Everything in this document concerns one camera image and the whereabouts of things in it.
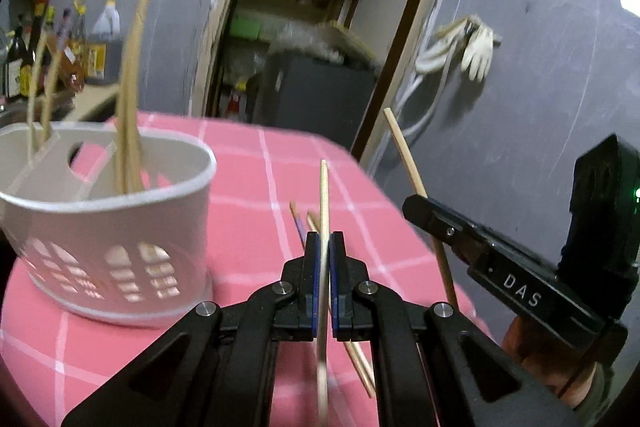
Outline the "person's right hand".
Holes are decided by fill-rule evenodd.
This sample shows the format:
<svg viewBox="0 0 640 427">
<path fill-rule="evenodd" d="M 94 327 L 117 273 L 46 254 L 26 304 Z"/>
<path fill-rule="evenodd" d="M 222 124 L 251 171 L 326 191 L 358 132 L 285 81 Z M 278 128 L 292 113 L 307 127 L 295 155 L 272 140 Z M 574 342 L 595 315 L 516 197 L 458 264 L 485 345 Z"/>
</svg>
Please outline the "person's right hand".
<svg viewBox="0 0 640 427">
<path fill-rule="evenodd" d="M 514 317 L 501 348 L 569 407 L 578 407 L 587 398 L 597 363 L 580 371 L 580 355 L 536 323 Z"/>
</svg>

